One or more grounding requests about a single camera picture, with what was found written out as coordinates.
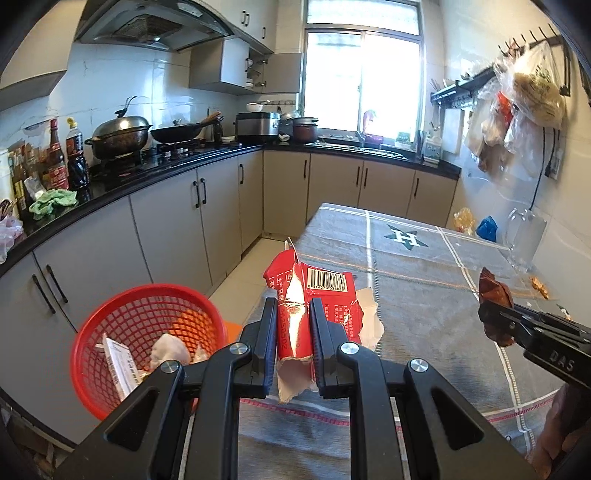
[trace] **brown wrapper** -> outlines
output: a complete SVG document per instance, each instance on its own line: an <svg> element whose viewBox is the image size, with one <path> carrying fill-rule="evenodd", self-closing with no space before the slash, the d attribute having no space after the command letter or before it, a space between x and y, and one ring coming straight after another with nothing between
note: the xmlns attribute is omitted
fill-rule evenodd
<svg viewBox="0 0 591 480"><path fill-rule="evenodd" d="M509 287L495 279L495 276L487 269L483 268L480 274L480 283L478 288L478 299L480 304L485 300L493 301L504 307L513 308L513 296ZM494 326L484 324L484 333L498 346L506 347L515 343L511 335L499 332Z"/></svg>

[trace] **screw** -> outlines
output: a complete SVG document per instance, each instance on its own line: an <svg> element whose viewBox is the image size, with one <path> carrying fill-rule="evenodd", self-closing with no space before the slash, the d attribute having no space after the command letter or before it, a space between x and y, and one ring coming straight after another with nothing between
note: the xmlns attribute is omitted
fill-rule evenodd
<svg viewBox="0 0 591 480"><path fill-rule="evenodd" d="M234 355L242 355L243 353L246 353L247 350L248 345L244 343L237 342L230 345L230 353Z"/></svg>
<svg viewBox="0 0 591 480"><path fill-rule="evenodd" d="M410 368L412 368L415 372L422 374L423 372L427 371L429 364L422 358L415 358L414 360L411 360Z"/></svg>
<svg viewBox="0 0 591 480"><path fill-rule="evenodd" d="M359 352L359 345L353 342L343 343L340 346L340 351L346 353L347 355L354 355Z"/></svg>
<svg viewBox="0 0 591 480"><path fill-rule="evenodd" d="M181 364L176 360L166 360L160 365L160 370L162 370L165 374L173 374L180 366Z"/></svg>

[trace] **rice cooker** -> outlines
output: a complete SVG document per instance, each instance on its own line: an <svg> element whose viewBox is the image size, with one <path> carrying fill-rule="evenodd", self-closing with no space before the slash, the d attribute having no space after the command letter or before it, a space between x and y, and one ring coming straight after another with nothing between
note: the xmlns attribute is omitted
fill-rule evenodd
<svg viewBox="0 0 591 480"><path fill-rule="evenodd" d="M279 114L244 112L236 116L236 140L256 145L269 143L279 136Z"/></svg>

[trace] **cabinet door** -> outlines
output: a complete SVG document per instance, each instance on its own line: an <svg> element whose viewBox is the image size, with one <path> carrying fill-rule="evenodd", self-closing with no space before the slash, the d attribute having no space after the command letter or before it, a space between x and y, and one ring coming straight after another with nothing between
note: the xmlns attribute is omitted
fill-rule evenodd
<svg viewBox="0 0 591 480"><path fill-rule="evenodd" d="M301 53L275 53L263 70L263 93L301 92Z"/></svg>
<svg viewBox="0 0 591 480"><path fill-rule="evenodd" d="M265 150L265 232L298 237L306 228L310 154Z"/></svg>
<svg viewBox="0 0 591 480"><path fill-rule="evenodd" d="M216 286L241 260L238 157L197 169L209 270Z"/></svg>
<svg viewBox="0 0 591 480"><path fill-rule="evenodd" d="M154 218L163 224L166 220ZM35 249L35 257L76 329L111 297L151 282L128 197L54 235Z"/></svg>
<svg viewBox="0 0 591 480"><path fill-rule="evenodd" d="M197 171L163 180L130 198L152 280L209 292L212 278L197 197Z"/></svg>
<svg viewBox="0 0 591 480"><path fill-rule="evenodd" d="M70 380L76 332L54 301L32 254L0 278L0 288L0 386L40 423L81 442L98 420L78 400Z"/></svg>
<svg viewBox="0 0 591 480"><path fill-rule="evenodd" d="M445 227L457 181L418 171L408 204L407 218Z"/></svg>
<svg viewBox="0 0 591 480"><path fill-rule="evenodd" d="M262 152L238 157L242 251L262 234Z"/></svg>
<svg viewBox="0 0 591 480"><path fill-rule="evenodd" d="M363 160L312 154L307 221L323 203L357 207Z"/></svg>
<svg viewBox="0 0 591 480"><path fill-rule="evenodd" d="M363 162L359 208L406 217L414 170L375 161Z"/></svg>

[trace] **plastic bottle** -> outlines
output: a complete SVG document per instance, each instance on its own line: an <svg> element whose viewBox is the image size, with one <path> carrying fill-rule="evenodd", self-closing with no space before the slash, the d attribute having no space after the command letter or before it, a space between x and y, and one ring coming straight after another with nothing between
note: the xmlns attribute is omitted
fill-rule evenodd
<svg viewBox="0 0 591 480"><path fill-rule="evenodd" d="M66 151L68 156L68 180L71 190L79 190L86 187L88 179L88 166L84 157L84 138L78 130L78 124L70 116L67 119L70 131L66 138Z"/></svg>

